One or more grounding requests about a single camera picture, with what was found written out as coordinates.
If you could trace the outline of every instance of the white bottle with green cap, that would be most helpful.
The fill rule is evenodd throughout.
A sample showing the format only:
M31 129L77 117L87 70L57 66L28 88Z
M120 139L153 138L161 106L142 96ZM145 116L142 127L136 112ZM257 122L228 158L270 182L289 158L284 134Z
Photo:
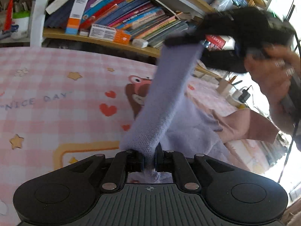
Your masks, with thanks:
M29 24L30 11L21 11L13 13L11 23L11 38L19 40L28 37L28 24Z

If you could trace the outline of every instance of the ribbed gray panel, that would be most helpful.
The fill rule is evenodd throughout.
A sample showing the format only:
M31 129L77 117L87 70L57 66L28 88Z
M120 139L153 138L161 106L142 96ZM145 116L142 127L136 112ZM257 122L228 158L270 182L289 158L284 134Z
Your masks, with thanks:
M126 184L117 193L102 195L87 215L65 226L235 225L213 214L198 195L183 193L175 184ZM279 221L266 224L282 225Z

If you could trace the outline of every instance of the crosshair symbol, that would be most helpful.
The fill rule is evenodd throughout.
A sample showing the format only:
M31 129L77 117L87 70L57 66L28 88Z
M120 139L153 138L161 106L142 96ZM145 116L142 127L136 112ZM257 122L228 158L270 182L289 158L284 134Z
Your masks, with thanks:
M149 186L149 187L147 187L147 188L145 188L145 189L147 189L148 191L153 191L155 188L152 187L152 186Z

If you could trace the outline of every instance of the green lid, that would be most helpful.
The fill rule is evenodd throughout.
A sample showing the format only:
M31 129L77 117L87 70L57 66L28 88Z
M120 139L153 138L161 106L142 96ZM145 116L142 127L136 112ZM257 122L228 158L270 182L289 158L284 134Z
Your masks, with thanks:
M21 19L30 16L30 11L21 11L17 13L13 13L13 19Z

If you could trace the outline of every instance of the purple garment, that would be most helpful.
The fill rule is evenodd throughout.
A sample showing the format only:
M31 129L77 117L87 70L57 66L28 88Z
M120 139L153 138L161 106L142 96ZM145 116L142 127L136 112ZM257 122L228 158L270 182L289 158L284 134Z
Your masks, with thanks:
M120 142L120 149L133 149L144 155L146 168L140 176L145 182L166 182L171 178L170 174L154 170L153 159L159 142L163 150L179 151L186 157L204 153L224 160L220 149L228 151L214 132L220 129L218 122L184 96L202 51L201 44L162 48L144 108Z

